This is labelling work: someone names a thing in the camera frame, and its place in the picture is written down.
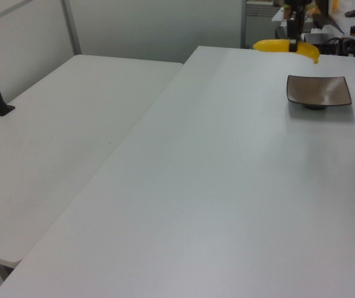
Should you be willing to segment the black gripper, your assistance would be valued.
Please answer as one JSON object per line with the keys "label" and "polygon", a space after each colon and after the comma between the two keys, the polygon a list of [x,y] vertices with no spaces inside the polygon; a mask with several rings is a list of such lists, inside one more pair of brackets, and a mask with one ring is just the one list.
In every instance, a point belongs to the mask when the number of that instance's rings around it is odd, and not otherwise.
{"label": "black gripper", "polygon": [[[300,6],[307,6],[310,0],[284,0],[284,9],[296,11]],[[289,52],[297,51],[297,43],[301,40],[303,25],[305,21],[305,11],[296,12],[296,19],[287,20],[287,37],[289,39]]]}

